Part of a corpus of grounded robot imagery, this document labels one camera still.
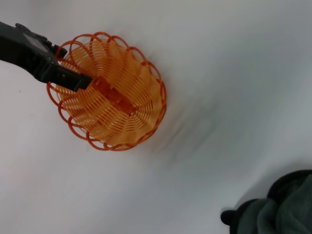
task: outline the fabric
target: fabric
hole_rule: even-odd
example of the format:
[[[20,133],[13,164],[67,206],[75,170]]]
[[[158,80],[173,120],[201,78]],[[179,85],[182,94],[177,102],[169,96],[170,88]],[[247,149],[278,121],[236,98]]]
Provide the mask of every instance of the fabric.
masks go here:
[[[260,199],[246,209],[237,234],[312,234],[312,175],[277,191],[281,200]]]
[[[224,211],[221,220],[230,234],[312,234],[312,170],[281,177],[267,198]]]

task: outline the gray cloth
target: gray cloth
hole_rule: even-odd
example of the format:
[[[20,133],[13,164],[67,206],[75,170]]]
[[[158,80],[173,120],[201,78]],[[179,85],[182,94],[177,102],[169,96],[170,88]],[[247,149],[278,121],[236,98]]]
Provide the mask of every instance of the gray cloth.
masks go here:
[[[260,199],[246,209],[237,234],[312,234],[312,175],[292,181],[281,202]]]

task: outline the white table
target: white table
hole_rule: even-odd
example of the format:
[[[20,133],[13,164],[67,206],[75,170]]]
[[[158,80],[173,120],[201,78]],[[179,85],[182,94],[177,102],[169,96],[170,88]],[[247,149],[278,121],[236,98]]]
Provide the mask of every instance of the white table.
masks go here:
[[[161,72],[153,137],[100,152],[45,85],[0,61],[0,232],[227,234],[222,210],[312,165],[308,0],[0,0],[0,21],[56,44],[106,31]]]

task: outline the orange basket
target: orange basket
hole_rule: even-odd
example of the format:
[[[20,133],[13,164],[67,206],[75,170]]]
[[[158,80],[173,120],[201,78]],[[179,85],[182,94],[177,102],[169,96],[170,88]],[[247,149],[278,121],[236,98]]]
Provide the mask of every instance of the orange basket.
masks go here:
[[[86,37],[88,43],[78,41]],[[64,46],[69,53],[58,58]],[[140,50],[118,36],[98,32],[75,37],[55,55],[62,66],[93,78],[86,90],[77,92],[47,84],[50,99],[76,136],[98,150],[125,151],[156,131],[167,108],[166,88]]]

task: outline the black object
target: black object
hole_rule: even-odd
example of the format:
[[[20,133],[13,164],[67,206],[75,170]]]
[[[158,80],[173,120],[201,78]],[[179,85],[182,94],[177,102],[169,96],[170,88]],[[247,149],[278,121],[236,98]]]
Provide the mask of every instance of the black object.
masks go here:
[[[88,87],[92,81],[90,76],[59,65],[55,58],[58,45],[52,46],[46,37],[19,23],[15,26],[0,22],[0,60],[25,69],[43,83],[52,82],[75,92]],[[58,58],[66,54],[66,49],[62,48]]]
[[[281,204],[287,197],[287,187],[296,181],[304,181],[305,178],[312,174],[312,170],[301,170],[289,173],[280,179],[278,179],[270,188],[267,198],[274,200],[277,204]],[[240,218],[243,213],[249,207],[250,204],[257,201],[258,199],[253,199],[243,203],[237,210],[227,210],[223,211],[220,218],[221,221],[230,226],[230,234],[237,234],[237,229],[239,225]]]

